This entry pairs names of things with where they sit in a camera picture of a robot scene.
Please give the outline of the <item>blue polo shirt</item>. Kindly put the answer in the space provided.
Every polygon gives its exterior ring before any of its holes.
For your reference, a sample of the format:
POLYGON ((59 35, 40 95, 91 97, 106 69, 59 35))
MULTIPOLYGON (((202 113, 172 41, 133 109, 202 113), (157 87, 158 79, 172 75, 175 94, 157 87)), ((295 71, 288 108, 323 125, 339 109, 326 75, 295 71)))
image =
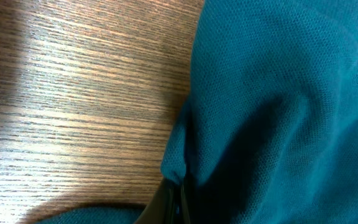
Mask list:
POLYGON ((358 0, 207 0, 161 172, 192 223, 358 223, 358 0))

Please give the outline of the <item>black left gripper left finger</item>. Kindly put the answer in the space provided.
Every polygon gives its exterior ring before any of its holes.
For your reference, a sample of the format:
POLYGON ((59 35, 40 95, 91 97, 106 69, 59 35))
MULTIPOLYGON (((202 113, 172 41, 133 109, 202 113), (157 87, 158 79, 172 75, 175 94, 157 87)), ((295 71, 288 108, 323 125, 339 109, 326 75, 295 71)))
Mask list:
POLYGON ((145 207, 134 224, 164 224, 168 223, 168 214, 172 211, 174 184, 163 179, 153 198, 145 207))

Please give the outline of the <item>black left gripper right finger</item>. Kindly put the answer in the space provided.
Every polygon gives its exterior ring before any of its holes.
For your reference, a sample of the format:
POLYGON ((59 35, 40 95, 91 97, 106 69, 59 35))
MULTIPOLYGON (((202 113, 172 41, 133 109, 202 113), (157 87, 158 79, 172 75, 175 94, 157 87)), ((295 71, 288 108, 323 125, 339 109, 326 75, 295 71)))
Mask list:
POLYGON ((189 212, 188 200, 186 197, 185 184, 182 184, 180 188, 180 205, 183 224, 191 224, 191 215, 189 212))

